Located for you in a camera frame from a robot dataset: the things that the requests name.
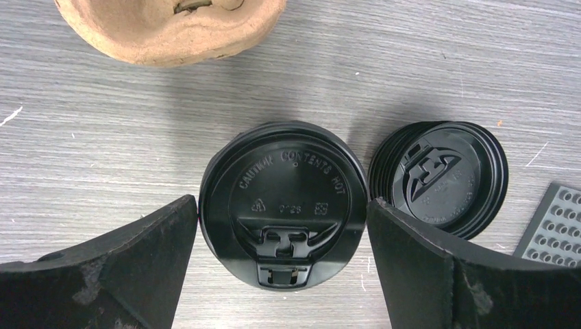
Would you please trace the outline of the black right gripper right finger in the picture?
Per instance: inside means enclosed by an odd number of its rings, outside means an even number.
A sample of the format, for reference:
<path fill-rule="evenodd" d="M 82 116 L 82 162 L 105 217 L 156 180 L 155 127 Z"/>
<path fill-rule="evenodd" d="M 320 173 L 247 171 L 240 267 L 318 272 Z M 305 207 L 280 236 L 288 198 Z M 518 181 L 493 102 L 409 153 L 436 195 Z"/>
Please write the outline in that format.
<path fill-rule="evenodd" d="M 393 328 L 579 328 L 580 269 L 495 252 L 371 201 L 367 230 Z"/>

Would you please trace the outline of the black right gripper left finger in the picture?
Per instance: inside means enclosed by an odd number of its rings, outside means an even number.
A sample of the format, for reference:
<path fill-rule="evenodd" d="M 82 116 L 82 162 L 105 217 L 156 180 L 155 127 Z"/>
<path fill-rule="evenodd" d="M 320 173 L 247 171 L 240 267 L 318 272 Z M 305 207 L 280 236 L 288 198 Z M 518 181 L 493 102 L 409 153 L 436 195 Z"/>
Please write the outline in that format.
<path fill-rule="evenodd" d="M 170 328 L 197 231 L 185 195 L 33 262 L 1 265 L 2 328 Z"/>

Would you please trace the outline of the black coffee lid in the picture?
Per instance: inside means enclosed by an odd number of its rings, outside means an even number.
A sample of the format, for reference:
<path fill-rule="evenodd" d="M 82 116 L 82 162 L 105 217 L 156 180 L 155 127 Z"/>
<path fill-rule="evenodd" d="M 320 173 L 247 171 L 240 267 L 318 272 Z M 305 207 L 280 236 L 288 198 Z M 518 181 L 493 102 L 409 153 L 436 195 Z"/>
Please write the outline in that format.
<path fill-rule="evenodd" d="M 272 291 L 298 291 L 342 271 L 364 231 L 369 188 L 354 152 L 303 121 L 259 125 L 209 162 L 199 223 L 236 278 Z"/>

